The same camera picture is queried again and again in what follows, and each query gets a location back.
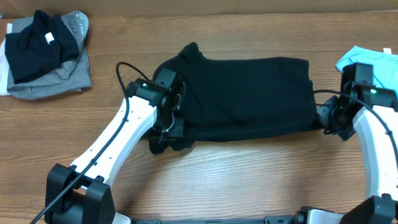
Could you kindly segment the black t-shirt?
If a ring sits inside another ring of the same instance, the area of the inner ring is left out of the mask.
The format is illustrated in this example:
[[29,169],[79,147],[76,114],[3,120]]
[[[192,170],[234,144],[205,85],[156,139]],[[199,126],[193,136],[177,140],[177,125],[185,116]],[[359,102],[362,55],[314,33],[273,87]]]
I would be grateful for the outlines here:
[[321,129],[309,79],[309,62],[273,57],[211,60],[196,43],[185,46],[156,69],[176,72],[185,83],[180,112],[183,137],[151,137],[153,154],[175,151],[195,141],[240,141]]

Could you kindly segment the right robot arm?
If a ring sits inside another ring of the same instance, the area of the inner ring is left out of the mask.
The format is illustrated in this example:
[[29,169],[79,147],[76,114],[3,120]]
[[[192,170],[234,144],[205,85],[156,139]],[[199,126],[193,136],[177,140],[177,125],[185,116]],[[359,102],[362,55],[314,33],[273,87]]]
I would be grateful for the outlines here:
[[373,66],[343,68],[341,88],[317,109],[324,134],[358,135],[366,173],[366,199],[342,215],[302,207],[289,223],[393,223],[397,221],[397,95],[373,83]]

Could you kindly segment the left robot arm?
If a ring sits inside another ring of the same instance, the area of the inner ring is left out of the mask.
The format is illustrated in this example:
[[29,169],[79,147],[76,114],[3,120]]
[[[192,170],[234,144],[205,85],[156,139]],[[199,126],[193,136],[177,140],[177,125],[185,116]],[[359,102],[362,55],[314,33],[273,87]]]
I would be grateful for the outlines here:
[[177,113],[185,83],[163,68],[154,80],[138,78],[122,87],[125,98],[99,138],[68,167],[55,164],[47,176],[46,223],[132,223],[115,209],[111,193],[115,178],[141,137],[157,154],[183,137]]

